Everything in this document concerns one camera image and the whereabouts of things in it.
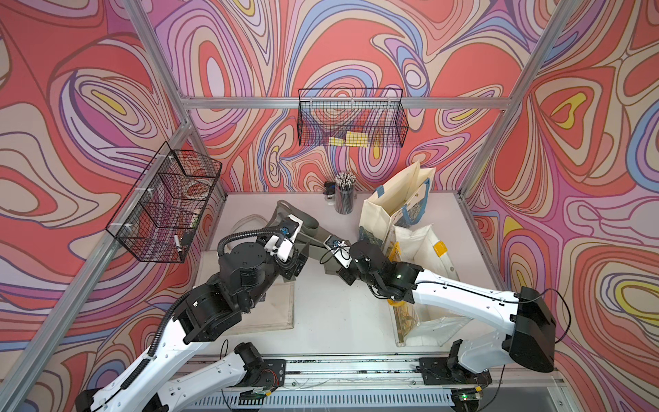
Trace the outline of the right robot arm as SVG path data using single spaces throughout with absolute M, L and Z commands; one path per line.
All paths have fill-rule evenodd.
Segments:
M 463 283 L 418 264 L 392 262 L 367 241 L 348 244 L 331 235 L 324 247 L 323 262 L 335 260 L 346 284 L 361 281 L 379 300 L 439 307 L 492 327 L 477 339 L 458 339 L 451 345 L 446 367 L 453 374 L 481 374 L 512 363 L 537 373 L 554 371 L 557 322 L 544 293 Z

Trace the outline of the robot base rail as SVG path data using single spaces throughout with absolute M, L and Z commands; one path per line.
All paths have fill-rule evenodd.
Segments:
M 192 362 L 148 403 L 148 411 L 576 411 L 555 374 L 519 367 L 459 383 L 444 360 L 419 354 L 289 356 L 259 372 L 229 358 Z

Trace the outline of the olive green canvas bag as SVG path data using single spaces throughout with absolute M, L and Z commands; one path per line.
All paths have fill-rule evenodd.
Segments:
M 320 260 L 328 251 L 325 241 L 331 236 L 331 232 L 321 227 L 319 221 L 307 214 L 305 211 L 294 207 L 285 200 L 279 200 L 271 216 L 268 225 L 276 225 L 285 217 L 293 215 L 302 220 L 300 232 L 293 242 L 295 248 L 301 252 L 306 245 L 309 246 L 308 257 Z

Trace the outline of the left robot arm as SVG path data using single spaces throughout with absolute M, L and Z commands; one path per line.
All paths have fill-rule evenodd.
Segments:
M 266 368 L 251 343 L 183 378 L 173 377 L 195 354 L 236 326 L 267 294 L 278 277 L 295 279 L 308 247 L 295 242 L 313 236 L 319 223 L 306 214 L 288 214 L 261 229 L 222 238 L 219 271 L 178 298 L 163 316 L 151 345 L 103 388 L 82 391 L 78 411 L 179 411 L 206 394 L 259 381 Z

